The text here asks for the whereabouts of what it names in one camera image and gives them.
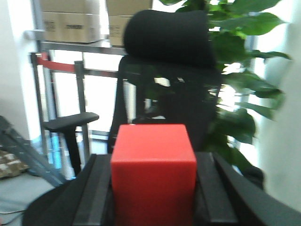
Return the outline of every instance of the chair headrest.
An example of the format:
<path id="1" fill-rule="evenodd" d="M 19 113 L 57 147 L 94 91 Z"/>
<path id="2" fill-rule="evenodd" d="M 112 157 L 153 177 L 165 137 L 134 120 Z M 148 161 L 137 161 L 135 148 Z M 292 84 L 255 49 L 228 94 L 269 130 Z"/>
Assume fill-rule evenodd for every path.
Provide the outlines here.
<path id="1" fill-rule="evenodd" d="M 204 11 L 140 11 L 127 24 L 124 45 L 127 53 L 134 57 L 215 67 Z"/>

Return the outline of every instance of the white wall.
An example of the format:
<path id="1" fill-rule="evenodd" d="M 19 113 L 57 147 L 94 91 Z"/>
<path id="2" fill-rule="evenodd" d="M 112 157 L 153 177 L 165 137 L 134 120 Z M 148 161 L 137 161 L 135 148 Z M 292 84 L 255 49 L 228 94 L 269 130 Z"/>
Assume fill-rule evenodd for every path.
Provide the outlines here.
<path id="1" fill-rule="evenodd" d="M 0 21 L 0 115 L 32 140 L 40 133 L 29 63 L 35 42 L 24 38 L 33 29 L 30 0 L 0 0 Z"/>
<path id="2" fill-rule="evenodd" d="M 286 93 L 275 121 L 262 119 L 259 131 L 259 167 L 266 173 L 269 194 L 301 211 L 301 1 L 282 0 L 271 10 L 289 24 L 258 39 L 258 49 L 281 51 L 293 61 L 270 60 L 256 72 Z"/>

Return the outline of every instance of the gray floor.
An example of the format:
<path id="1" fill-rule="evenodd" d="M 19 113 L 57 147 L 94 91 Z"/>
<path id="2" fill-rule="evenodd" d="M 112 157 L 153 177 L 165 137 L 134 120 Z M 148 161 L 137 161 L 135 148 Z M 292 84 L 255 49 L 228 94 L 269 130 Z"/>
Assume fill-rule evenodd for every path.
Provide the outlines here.
<path id="1" fill-rule="evenodd" d="M 33 200 L 52 188 L 44 179 L 31 176 L 28 173 L 0 180 L 0 218 L 2 219 L 2 225 L 15 218 L 7 225 L 21 226 L 21 213 L 3 214 L 3 212 L 24 210 Z"/>

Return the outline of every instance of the red box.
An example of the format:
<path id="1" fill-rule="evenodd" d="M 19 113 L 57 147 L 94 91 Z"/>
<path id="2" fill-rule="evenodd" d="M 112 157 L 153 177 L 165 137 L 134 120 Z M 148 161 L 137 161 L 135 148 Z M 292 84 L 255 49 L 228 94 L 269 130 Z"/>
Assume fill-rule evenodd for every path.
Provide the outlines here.
<path id="1" fill-rule="evenodd" d="M 191 226 L 196 164 L 184 125 L 122 125 L 111 159 L 116 225 Z"/>

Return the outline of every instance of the metal pole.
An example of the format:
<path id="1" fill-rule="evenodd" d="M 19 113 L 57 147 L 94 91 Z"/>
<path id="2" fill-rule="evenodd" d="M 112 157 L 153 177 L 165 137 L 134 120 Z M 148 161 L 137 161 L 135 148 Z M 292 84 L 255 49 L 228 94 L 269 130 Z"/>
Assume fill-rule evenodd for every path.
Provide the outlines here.
<path id="1" fill-rule="evenodd" d="M 85 68 L 83 61 L 75 61 L 74 68 L 76 73 L 76 83 L 79 95 L 79 110 L 81 113 L 86 112 L 86 100 L 85 100 L 85 87 L 84 87 L 84 78 L 85 78 Z M 83 143 L 84 143 L 84 160 L 83 164 L 86 164 L 90 157 L 90 145 L 88 138 L 88 126 L 82 125 L 83 133 Z"/>
<path id="2" fill-rule="evenodd" d="M 35 88 L 36 88 L 36 97 L 37 97 L 38 111 L 39 111 L 39 118 L 40 118 L 39 121 L 40 121 L 42 150 L 43 150 L 43 155 L 47 157 L 48 151 L 47 151 L 45 130 L 43 127 L 44 116 L 43 116 L 40 81 L 39 81 L 39 73 L 38 73 L 38 59 L 37 59 L 36 53 L 31 53 L 31 63 L 32 63 L 32 67 L 33 67 L 34 83 L 35 83 Z"/>

